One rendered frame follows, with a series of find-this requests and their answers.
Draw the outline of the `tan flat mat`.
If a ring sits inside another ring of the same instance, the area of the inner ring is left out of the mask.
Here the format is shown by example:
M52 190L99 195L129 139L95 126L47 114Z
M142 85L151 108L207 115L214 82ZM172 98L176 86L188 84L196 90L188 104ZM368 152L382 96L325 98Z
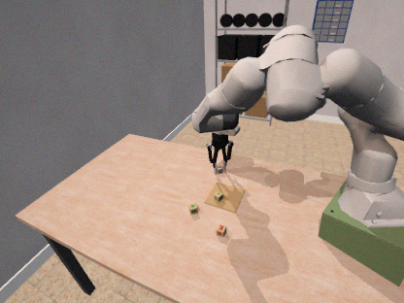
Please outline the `tan flat mat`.
M219 202L214 199L214 193L217 191L223 194L223 199ZM236 213L244 192L241 188L216 183L204 203Z

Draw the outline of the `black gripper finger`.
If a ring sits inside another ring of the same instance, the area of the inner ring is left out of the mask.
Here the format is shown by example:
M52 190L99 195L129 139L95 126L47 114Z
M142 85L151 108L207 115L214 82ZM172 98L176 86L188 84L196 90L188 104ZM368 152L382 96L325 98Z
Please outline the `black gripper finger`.
M223 162L222 162L222 168L223 168L223 172L226 172L226 162L227 160L230 160L231 158L231 152L232 152L232 147L233 147L234 143L232 141L229 141L228 143L228 148L227 148L227 155L226 155L226 149L225 149L225 143L222 144L222 155L223 155Z
M218 158L218 153L219 153L219 144L217 144L217 149L214 150L214 156L212 156L212 150L211 150L212 143L210 145L207 145L207 148L208 148L209 160L211 163L213 163L214 172L216 169L216 172L215 172L215 174L216 174L217 173L217 158Z

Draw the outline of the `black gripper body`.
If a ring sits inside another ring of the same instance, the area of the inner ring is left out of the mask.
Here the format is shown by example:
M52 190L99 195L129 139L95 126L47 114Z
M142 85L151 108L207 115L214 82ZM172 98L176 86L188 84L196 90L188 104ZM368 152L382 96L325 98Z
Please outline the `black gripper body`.
M219 142L217 142L219 141ZM221 142L221 141L225 141L225 142ZM217 144L219 144L219 149L223 150L222 148L222 144L225 143L225 146L227 146L227 144L229 143L228 141L228 135L222 134L222 135L218 135L212 132L212 146L217 149Z

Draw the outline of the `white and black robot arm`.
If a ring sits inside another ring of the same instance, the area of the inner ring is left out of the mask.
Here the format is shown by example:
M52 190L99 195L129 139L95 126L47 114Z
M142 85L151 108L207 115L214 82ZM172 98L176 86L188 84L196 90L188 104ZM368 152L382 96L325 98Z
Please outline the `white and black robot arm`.
M308 118L328 98L338 105L353 141L341 210L367 227L404 226L404 191L393 175L397 152L384 136L404 141L404 89L358 50L333 51L319 66L317 48L309 27L285 27L262 48L262 56L240 59L205 96L192 114L193 128L235 136L239 114L265 87L267 113L285 122Z

